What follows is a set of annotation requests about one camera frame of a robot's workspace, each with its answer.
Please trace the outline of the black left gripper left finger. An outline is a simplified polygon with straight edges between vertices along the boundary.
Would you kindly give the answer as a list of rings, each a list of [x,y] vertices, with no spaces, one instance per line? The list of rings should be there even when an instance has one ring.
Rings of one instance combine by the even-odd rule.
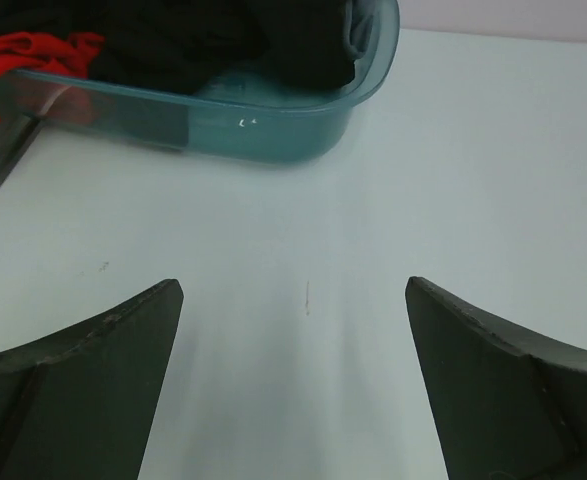
[[[166,279],[0,352],[0,479],[135,479],[182,308]]]

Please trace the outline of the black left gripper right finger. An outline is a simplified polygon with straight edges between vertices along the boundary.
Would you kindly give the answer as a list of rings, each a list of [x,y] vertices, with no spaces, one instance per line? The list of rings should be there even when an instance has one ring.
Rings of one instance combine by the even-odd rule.
[[[422,277],[405,289],[451,479],[587,479],[587,350]]]

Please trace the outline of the black t shirt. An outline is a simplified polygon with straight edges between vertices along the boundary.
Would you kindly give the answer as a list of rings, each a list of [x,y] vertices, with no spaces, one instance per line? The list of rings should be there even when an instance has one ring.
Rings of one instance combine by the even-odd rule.
[[[256,62],[302,89],[355,76],[345,1],[0,1],[0,36],[104,37],[87,80],[192,95]]]

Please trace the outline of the teal plastic bin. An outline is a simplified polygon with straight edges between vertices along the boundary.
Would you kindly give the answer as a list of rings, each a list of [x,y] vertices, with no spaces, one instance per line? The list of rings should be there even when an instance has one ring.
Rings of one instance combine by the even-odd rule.
[[[399,6],[377,1],[366,20],[347,8],[363,47],[354,79],[328,92],[300,90],[248,64],[195,96],[17,70],[0,77],[0,116],[21,115],[86,135],[266,163],[312,159],[342,138],[352,111],[374,95],[393,63]]]

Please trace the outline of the red t shirt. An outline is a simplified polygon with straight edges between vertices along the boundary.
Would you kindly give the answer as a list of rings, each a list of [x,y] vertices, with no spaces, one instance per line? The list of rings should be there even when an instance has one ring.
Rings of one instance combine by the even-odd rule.
[[[48,33],[1,35],[0,77],[15,69],[27,69],[86,79],[104,41],[103,36],[92,32],[71,33],[66,40]]]

